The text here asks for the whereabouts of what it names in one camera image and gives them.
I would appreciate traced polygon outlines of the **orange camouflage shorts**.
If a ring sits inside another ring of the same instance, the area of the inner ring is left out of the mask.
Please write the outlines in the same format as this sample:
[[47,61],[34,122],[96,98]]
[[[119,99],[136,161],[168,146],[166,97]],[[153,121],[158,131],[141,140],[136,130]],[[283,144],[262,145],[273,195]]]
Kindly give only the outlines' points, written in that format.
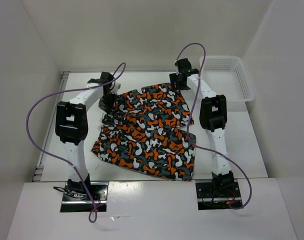
[[91,151],[102,161],[149,176],[191,181],[196,136],[181,92],[159,83],[100,100],[105,112]]

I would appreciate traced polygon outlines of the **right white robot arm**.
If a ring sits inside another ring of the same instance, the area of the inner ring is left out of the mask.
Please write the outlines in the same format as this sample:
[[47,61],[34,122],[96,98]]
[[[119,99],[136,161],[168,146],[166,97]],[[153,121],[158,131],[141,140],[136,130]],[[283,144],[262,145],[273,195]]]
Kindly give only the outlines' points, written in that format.
[[187,58],[175,62],[176,73],[171,73],[170,83],[175,90],[189,90],[195,93],[194,100],[200,101],[199,123],[205,130],[212,152],[211,191],[222,197],[233,187],[234,174],[227,157],[225,129],[227,126],[227,99],[217,94],[203,80],[200,72],[192,68]]

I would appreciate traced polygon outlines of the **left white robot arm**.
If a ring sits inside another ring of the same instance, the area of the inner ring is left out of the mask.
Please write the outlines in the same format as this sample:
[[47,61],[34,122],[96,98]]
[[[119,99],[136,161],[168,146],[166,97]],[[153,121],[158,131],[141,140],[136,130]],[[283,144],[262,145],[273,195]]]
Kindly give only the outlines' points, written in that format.
[[102,72],[100,78],[92,78],[82,90],[69,101],[60,101],[56,106],[55,134],[62,142],[68,161],[69,177],[64,191],[81,200],[92,194],[90,174],[86,167],[84,142],[89,132],[87,111],[103,98],[113,101],[111,86],[114,76]]

